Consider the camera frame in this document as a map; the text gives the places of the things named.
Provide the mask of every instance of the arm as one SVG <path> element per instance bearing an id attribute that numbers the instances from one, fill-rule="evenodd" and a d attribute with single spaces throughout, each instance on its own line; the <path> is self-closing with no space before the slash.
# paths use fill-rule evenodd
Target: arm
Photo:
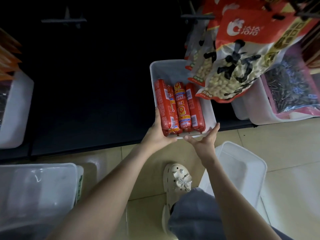
<path id="1" fill-rule="evenodd" d="M 47 240 L 110 239 L 142 166 L 153 153 L 176 140 L 163 135 L 159 109 L 156 108 L 155 122 L 141 143 L 70 211 Z"/>
<path id="2" fill-rule="evenodd" d="M 185 140 L 192 144 L 207 169 L 211 187 L 220 207 L 221 219 L 228 240 L 281 240 L 253 206 L 230 181 L 214 150 L 219 123 L 201 141 L 190 136 Z"/>

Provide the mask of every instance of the tile floor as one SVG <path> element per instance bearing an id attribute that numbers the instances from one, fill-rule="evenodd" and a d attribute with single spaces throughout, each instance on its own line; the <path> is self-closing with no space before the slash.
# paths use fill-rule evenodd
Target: tile floor
<path id="1" fill-rule="evenodd" d="M 237 143 L 266 161 L 268 172 L 257 207 L 266 222 L 294 239 L 319 239 L 320 118 L 219 132 L 215 146 L 224 141 Z M 42 160 L 82 165 L 86 195 L 133 146 Z M 189 144 L 178 140 L 155 153 L 142 168 L 114 239 L 169 239 L 161 227 L 166 202 L 162 172 L 169 162 L 185 165 L 193 177 L 192 187 L 198 186 L 204 167 Z"/>

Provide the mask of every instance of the right hand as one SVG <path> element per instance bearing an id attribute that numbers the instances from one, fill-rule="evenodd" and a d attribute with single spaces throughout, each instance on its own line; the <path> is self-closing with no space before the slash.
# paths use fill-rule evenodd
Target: right hand
<path id="1" fill-rule="evenodd" d="M 184 139 L 193 145 L 195 152 L 201 160 L 202 165 L 206 168 L 207 165 L 214 163 L 217 160 L 216 152 L 214 150 L 214 142 L 217 138 L 217 132 L 220 129 L 220 123 L 217 123 L 213 129 L 208 130 L 208 134 L 197 141 L 191 136 L 185 136 Z"/>

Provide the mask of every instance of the red sausage packaging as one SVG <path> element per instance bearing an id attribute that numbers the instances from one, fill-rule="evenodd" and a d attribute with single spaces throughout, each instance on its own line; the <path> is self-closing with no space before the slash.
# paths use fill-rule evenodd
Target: red sausage packaging
<path id="1" fill-rule="evenodd" d="M 168 95 L 167 85 L 164 80 L 159 79 L 154 84 L 155 95 L 161 116 L 161 127 L 168 130 L 174 126 L 174 117 Z"/>
<path id="2" fill-rule="evenodd" d="M 188 83 L 186 85 L 186 97 L 188 100 L 192 127 L 197 132 L 203 132 L 206 129 L 206 124 L 203 118 L 201 104 L 200 104 L 199 98 L 196 97 L 195 90 L 196 90 L 195 84 Z"/>
<path id="3" fill-rule="evenodd" d="M 177 106 L 176 106 L 176 101 L 174 99 L 174 89 L 170 85 L 167 86 L 167 89 L 168 89 L 168 95 L 169 95 L 169 100 L 170 100 L 173 119 L 174 119 L 174 124 L 171 125 L 171 128 L 169 129 L 169 133 L 178 135 L 178 134 L 181 134 L 183 130 L 179 128 Z"/>
<path id="4" fill-rule="evenodd" d="M 191 116 L 186 98 L 186 91 L 182 82 L 177 82 L 174 85 L 174 96 L 177 104 L 180 128 L 189 129 L 191 127 Z"/>

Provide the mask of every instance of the left hand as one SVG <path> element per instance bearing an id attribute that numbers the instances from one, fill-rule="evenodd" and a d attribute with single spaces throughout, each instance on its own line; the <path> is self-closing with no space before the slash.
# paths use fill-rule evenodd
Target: left hand
<path id="1" fill-rule="evenodd" d="M 156 151 L 165 146 L 177 141 L 177 138 L 168 138 L 163 135 L 161 128 L 161 116 L 158 107 L 155 108 L 155 121 L 148 129 L 146 135 L 142 139 L 140 146 L 150 153 L 154 154 Z"/>

